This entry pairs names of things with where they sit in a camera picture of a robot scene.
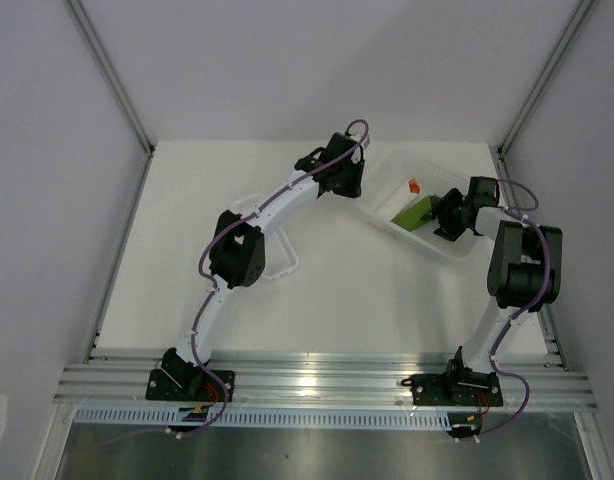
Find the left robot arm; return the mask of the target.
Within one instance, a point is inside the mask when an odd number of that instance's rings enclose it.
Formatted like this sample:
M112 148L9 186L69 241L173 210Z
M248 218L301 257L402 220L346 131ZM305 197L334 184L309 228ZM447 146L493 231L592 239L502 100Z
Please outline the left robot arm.
M229 402L231 380L209 369L213 336L229 302L254 285L266 266L266 238L284 220L325 193L361 195L369 128L334 133L328 143L300 158L275 192L243 213L224 211L203 251L198 271L211 283L191 326L150 372L145 397L151 401Z

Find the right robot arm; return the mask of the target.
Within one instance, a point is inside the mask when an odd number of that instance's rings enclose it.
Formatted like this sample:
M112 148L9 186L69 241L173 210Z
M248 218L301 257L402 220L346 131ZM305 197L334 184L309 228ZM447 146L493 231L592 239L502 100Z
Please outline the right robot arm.
M468 192L453 188L434 195L427 216L438 223L435 235L455 241L470 230L493 242L486 287L490 302L476 331L449 360L430 387L454 404L476 395L501 396L498 355L530 313L553 303L561 285L562 230L538 225L529 214L537 196L511 180L473 177Z

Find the large white perforated basket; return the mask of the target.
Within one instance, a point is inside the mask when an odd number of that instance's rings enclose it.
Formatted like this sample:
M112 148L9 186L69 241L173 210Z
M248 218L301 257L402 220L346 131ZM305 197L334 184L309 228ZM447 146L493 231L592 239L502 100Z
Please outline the large white perforated basket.
M476 237L464 233L456 240L441 238L431 209L453 189L465 194L468 185L466 174L397 149L363 176L362 194L355 205L368 222L396 238L462 261L473 251Z

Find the green paper napkin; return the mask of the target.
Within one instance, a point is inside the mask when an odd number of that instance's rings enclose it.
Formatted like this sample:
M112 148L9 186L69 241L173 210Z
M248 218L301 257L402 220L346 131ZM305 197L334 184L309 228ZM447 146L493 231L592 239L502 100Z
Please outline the green paper napkin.
M391 222L406 231L413 231L432 219L432 209L432 199L426 196L399 212Z

